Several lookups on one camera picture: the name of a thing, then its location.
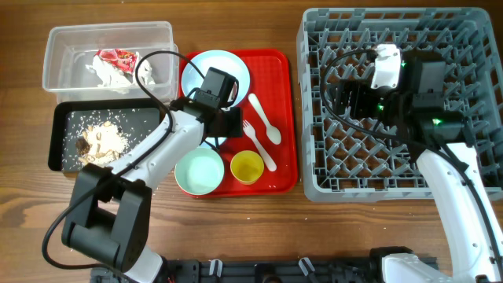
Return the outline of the mint green bowl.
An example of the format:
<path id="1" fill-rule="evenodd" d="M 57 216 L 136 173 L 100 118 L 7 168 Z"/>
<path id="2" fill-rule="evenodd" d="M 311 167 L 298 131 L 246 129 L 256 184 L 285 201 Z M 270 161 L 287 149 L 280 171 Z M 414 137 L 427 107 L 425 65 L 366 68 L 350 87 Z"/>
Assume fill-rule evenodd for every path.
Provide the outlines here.
<path id="1" fill-rule="evenodd" d="M 178 186 L 194 196 L 215 191 L 225 175 L 222 158 L 216 151 L 198 147 L 187 153 L 175 166 Z"/>

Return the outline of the white napkin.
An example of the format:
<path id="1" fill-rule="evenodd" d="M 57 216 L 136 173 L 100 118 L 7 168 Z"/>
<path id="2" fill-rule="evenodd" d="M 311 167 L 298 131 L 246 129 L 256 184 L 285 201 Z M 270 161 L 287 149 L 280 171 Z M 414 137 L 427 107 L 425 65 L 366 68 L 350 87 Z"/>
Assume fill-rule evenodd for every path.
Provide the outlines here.
<path id="1" fill-rule="evenodd" d="M 87 64 L 86 69 L 97 75 L 101 80 L 101 83 L 97 85 L 98 87 L 112 88 L 113 91 L 119 94 L 126 94 L 128 90 L 125 89 L 137 86 L 138 84 L 138 81 L 135 79 L 135 69 L 137 66 L 138 62 L 134 64 L 133 73 L 129 74 L 111 63 L 102 60 L 98 55 L 95 55 L 92 64 Z M 138 78 L 143 85 L 156 84 L 152 77 L 152 66 L 148 61 L 144 61 L 141 64 Z"/>

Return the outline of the food scraps and rice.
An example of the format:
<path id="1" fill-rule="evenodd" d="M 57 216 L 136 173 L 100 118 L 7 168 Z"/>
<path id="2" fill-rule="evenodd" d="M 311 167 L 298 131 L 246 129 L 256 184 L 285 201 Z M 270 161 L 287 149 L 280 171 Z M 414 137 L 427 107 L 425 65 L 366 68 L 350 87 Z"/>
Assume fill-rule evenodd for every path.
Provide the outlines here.
<path id="1" fill-rule="evenodd" d="M 63 171 L 79 171 L 89 163 L 104 167 L 130 149 L 121 122 L 123 110 L 73 111 L 66 115 L 61 164 Z"/>

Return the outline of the small light blue bowl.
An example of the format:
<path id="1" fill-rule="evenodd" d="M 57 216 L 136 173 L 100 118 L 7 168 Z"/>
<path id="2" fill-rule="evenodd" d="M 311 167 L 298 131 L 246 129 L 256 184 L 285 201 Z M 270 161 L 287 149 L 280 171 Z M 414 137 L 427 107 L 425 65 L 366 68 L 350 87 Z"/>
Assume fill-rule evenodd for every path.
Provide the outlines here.
<path id="1" fill-rule="evenodd" d="M 226 142 L 226 137 L 219 137 L 219 138 L 211 138 L 207 137 L 201 144 L 200 146 L 203 148 L 219 148 L 221 145 L 223 145 Z"/>

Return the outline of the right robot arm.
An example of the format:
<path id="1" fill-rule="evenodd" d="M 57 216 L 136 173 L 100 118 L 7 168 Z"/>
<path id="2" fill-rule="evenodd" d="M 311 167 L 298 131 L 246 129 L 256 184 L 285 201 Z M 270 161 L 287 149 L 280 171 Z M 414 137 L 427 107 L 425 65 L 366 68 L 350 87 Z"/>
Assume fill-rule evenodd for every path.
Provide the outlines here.
<path id="1" fill-rule="evenodd" d="M 391 140 L 405 145 L 434 197 L 450 249 L 446 276 L 409 252 L 377 256 L 383 282 L 499 282 L 502 230 L 483 184 L 468 117 L 445 108 L 446 61 L 438 53 L 402 52 L 383 44 L 360 50 L 374 64 L 367 80 L 321 83 L 326 110 L 339 122 L 373 118 L 395 127 Z"/>

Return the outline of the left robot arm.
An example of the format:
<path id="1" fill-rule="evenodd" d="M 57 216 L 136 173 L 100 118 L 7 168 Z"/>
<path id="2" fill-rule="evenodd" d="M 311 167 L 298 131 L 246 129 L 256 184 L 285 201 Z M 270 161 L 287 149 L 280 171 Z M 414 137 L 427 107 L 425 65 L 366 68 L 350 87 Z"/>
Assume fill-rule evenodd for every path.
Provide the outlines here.
<path id="1" fill-rule="evenodd" d="M 135 282 L 167 282 L 167 260 L 146 245 L 152 191 L 208 137 L 240 137 L 241 110 L 233 107 L 240 83 L 209 68 L 192 95 L 162 105 L 159 126 L 128 154 L 106 167 L 85 165 L 72 198 L 55 220 L 61 241 Z"/>

